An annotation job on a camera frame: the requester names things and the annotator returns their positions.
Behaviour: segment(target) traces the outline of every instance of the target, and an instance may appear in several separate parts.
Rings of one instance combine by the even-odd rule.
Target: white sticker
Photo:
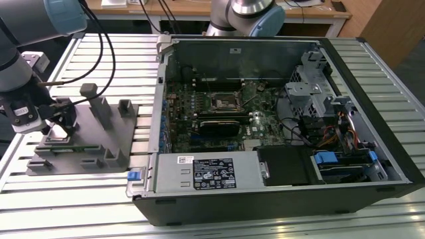
[[[191,163],[193,156],[177,156],[177,163]]]
[[[27,107],[18,108],[17,110],[13,110],[13,113],[15,116],[22,116],[29,112]]]

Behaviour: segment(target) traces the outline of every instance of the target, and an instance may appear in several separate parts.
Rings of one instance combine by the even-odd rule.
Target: motherboard
[[[274,111],[281,88],[261,80],[214,79],[166,88],[171,153],[251,151],[285,144]]]

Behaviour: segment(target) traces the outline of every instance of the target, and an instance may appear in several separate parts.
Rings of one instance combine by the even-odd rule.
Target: blue latch
[[[377,153],[374,153],[374,151],[369,151],[369,156],[370,156],[373,162],[378,160],[378,156],[377,156]]]
[[[130,171],[126,174],[127,181],[139,181],[141,180],[141,172]]]
[[[337,163],[338,159],[337,156],[334,155],[334,152],[318,152],[314,155],[314,160],[315,163]]]

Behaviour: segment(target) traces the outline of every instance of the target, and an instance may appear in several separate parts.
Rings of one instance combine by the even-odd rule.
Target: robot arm
[[[17,47],[86,27],[78,0],[2,0],[0,4],[0,106],[13,130],[27,133],[46,127],[38,109],[57,102]]]
[[[213,0],[207,36],[274,36],[285,11],[274,0]]]

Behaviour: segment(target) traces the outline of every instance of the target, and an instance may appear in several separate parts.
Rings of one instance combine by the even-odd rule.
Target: table
[[[191,0],[165,0],[169,8],[175,16],[177,21],[209,21],[210,3]],[[101,0],[86,0],[87,5],[95,13],[98,19],[102,20],[146,20],[146,16],[138,5],[129,4],[126,8],[101,9]],[[330,0],[325,1],[323,6],[331,8]],[[167,20],[159,3],[157,0],[149,0],[145,9],[150,17],[153,25],[159,29],[159,21]],[[331,10],[322,10],[317,7],[299,8],[286,10],[285,23],[305,23],[305,24],[329,24],[330,27],[326,32],[326,37],[337,37],[346,19],[351,17],[349,12],[338,12]]]
[[[151,103],[157,80],[157,35],[110,34],[117,72],[103,96],[110,104],[130,99],[138,105],[130,168],[146,163]],[[330,39],[358,83],[390,126],[418,168],[425,173],[425,109],[366,43]],[[98,54],[98,38],[71,39],[49,81],[79,76]],[[103,87],[110,74],[110,52],[101,69],[67,86],[54,86],[53,97],[81,99],[82,83]],[[333,75],[342,94],[346,90]],[[125,196],[126,173],[23,174],[41,133],[17,135],[0,161],[0,239],[214,239],[214,238],[423,238],[425,188],[385,199],[353,214],[283,218],[178,227],[151,226]]]

